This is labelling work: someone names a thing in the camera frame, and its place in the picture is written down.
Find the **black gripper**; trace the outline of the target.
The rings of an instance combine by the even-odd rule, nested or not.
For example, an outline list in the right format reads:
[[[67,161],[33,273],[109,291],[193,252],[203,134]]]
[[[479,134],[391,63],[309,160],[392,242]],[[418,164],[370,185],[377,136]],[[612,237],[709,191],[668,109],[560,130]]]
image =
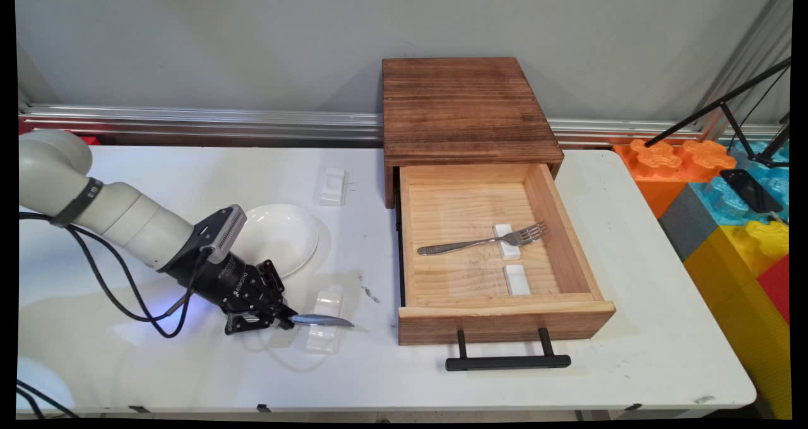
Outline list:
[[[193,248],[179,252],[167,265],[165,274],[226,313],[225,334],[234,335],[271,328],[292,329],[292,316],[298,313],[285,303],[285,286],[271,260],[259,265],[228,253],[219,263],[208,257],[213,248]]]

